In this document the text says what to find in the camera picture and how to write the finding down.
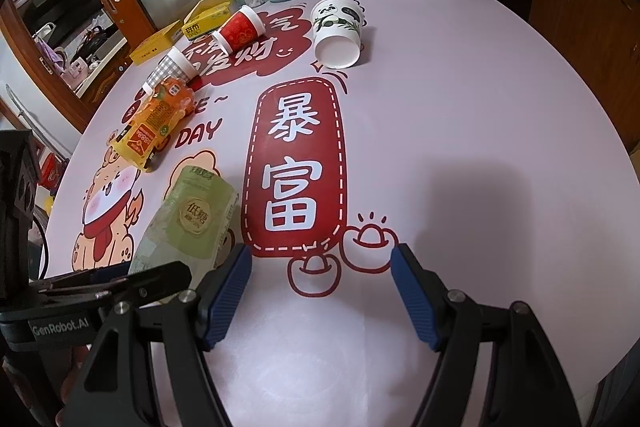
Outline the flat yellow box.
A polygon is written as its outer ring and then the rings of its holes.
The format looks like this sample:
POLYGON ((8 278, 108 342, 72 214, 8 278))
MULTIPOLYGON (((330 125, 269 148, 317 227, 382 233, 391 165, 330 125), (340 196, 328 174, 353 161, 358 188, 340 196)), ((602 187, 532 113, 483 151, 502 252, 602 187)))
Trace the flat yellow box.
POLYGON ((129 57, 134 65, 141 65, 150 58, 168 51, 181 38, 182 20, 175 20, 142 41, 129 57))

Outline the orange yellow drink cup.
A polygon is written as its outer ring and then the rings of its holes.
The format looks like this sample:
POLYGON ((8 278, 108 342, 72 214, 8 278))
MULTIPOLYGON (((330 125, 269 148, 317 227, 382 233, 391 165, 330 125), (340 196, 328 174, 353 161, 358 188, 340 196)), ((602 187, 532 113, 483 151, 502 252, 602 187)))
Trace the orange yellow drink cup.
POLYGON ((153 88, 124 129, 110 142, 129 164, 149 172, 183 119, 195 109, 194 93, 182 80, 167 77, 153 88))

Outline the red paper cup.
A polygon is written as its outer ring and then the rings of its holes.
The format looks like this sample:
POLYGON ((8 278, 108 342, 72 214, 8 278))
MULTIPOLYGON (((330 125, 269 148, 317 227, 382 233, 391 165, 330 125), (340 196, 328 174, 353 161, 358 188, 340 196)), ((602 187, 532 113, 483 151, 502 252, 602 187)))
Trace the red paper cup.
POLYGON ((213 37, 227 55, 242 50, 265 35, 262 19, 248 5, 242 5, 225 23, 213 32, 213 37))

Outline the open yellow box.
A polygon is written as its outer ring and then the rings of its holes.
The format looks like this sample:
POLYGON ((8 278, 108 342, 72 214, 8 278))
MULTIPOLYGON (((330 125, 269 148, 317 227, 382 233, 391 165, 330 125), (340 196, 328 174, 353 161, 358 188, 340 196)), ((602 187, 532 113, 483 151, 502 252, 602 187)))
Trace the open yellow box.
POLYGON ((222 26, 232 14, 233 0, 200 0, 183 20, 183 35, 194 40, 222 26))

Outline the grey checkered paper cup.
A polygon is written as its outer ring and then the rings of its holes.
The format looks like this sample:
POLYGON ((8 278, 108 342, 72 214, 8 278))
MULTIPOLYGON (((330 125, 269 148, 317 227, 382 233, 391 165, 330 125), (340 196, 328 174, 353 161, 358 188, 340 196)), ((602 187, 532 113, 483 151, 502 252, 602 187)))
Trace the grey checkered paper cup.
POLYGON ((186 56, 175 46, 172 46, 166 55, 158 62, 151 74, 142 84, 145 94, 151 94, 166 78, 176 78, 187 84, 198 75, 198 70, 191 64, 186 56))

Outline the red bucket on floor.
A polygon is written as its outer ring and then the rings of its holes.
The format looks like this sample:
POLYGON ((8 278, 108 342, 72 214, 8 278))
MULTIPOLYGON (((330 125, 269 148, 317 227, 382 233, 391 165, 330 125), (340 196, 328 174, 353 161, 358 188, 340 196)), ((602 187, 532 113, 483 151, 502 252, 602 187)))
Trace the red bucket on floor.
POLYGON ((58 191, 67 165, 67 159, 61 159, 55 153, 49 153, 40 167, 39 185, 53 193, 58 191))

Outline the green milk tea cup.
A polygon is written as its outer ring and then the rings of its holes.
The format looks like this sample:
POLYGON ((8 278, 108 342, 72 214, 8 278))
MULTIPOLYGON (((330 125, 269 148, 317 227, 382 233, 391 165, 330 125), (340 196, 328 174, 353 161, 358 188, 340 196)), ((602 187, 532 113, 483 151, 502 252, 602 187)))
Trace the green milk tea cup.
POLYGON ((180 261, 194 285, 213 270, 238 202, 238 193, 216 173, 186 166, 157 209, 132 258, 129 271, 180 261))

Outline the white bamboo-print paper cup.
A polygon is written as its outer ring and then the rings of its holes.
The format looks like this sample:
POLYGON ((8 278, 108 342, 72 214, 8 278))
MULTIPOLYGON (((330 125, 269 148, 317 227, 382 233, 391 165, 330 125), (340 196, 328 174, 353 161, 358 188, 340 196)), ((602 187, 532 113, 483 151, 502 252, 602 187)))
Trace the white bamboo-print paper cup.
POLYGON ((312 43, 317 61, 332 69, 354 66, 366 24, 357 0, 321 0, 311 11, 312 43))

